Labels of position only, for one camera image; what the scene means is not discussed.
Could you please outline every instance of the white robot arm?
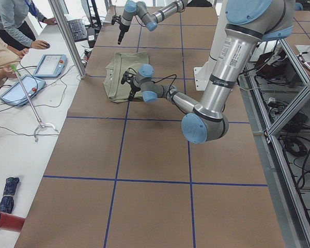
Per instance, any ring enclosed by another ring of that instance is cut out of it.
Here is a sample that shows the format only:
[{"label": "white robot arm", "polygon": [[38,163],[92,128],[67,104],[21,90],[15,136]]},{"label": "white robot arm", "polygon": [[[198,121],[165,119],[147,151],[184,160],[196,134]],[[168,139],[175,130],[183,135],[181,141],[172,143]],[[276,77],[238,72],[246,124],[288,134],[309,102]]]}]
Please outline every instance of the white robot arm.
[{"label": "white robot arm", "polygon": [[[118,43],[129,30],[134,16],[139,16],[152,31],[157,23],[181,12],[186,5],[187,1],[178,0],[149,14],[144,3],[127,1],[122,17],[115,20],[121,30]],[[295,0],[227,1],[226,16],[220,16],[228,20],[226,39],[200,102],[175,87],[154,84],[151,65],[141,66],[136,75],[129,77],[131,92],[141,90],[145,102],[166,98],[185,112],[181,127],[190,142],[203,143],[223,137],[228,130],[228,120],[222,109],[240,72],[257,42],[282,39],[291,34],[294,6]]]}]

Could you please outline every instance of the black pants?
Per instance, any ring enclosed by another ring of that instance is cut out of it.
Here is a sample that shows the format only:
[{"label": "black pants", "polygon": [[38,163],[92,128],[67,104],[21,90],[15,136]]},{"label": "black pants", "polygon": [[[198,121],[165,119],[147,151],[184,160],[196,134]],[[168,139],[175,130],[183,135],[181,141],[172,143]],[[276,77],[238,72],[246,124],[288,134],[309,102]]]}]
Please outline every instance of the black pants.
[{"label": "black pants", "polygon": [[[25,36],[29,37],[31,40],[35,41],[36,37],[34,35],[34,33],[32,32],[31,28],[29,27],[29,25],[24,22],[19,28],[19,31],[21,31],[23,34],[25,34]],[[0,29],[0,38],[9,46],[17,49],[17,50],[23,50],[24,48],[27,48],[27,46],[24,46],[22,44],[20,44],[17,40],[15,40],[14,38],[12,38],[5,30],[1,30]]]}]

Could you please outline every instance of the dark blue umbrella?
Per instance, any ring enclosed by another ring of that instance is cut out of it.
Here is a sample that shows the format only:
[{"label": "dark blue umbrella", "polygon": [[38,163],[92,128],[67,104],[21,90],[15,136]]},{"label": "dark blue umbrella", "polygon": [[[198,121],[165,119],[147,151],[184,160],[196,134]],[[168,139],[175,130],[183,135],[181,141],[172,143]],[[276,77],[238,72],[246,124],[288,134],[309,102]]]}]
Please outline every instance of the dark blue umbrella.
[{"label": "dark blue umbrella", "polygon": [[4,213],[11,213],[14,207],[14,195],[16,191],[17,184],[20,179],[18,177],[9,177],[6,179],[6,185],[4,189],[4,194],[0,202],[0,211]]}]

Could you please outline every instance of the tablet screen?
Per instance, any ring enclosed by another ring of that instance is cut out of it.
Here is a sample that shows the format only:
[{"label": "tablet screen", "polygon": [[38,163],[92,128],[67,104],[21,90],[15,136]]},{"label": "tablet screen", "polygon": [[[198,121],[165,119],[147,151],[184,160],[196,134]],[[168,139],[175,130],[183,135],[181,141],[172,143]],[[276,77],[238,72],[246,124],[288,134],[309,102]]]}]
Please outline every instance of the tablet screen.
[{"label": "tablet screen", "polygon": [[[26,76],[23,79],[23,85],[27,92],[30,92],[33,87],[37,88],[37,85],[41,82],[40,80],[34,79],[33,77]],[[26,99],[25,93],[21,87],[21,84],[16,84],[9,92],[4,95],[4,98],[8,102],[18,103],[22,99]]]},{"label": "tablet screen", "polygon": [[37,71],[37,75],[53,75],[60,59],[61,55],[46,55]]}]

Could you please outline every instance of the red cylinder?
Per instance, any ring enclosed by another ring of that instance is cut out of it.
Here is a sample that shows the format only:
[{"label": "red cylinder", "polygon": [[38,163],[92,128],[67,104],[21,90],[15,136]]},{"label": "red cylinder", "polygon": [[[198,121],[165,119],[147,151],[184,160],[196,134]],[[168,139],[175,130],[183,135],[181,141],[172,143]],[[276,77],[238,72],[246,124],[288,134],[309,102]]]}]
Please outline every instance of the red cylinder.
[{"label": "red cylinder", "polygon": [[17,231],[19,233],[24,222],[25,218],[0,211],[0,229],[2,230]]}]

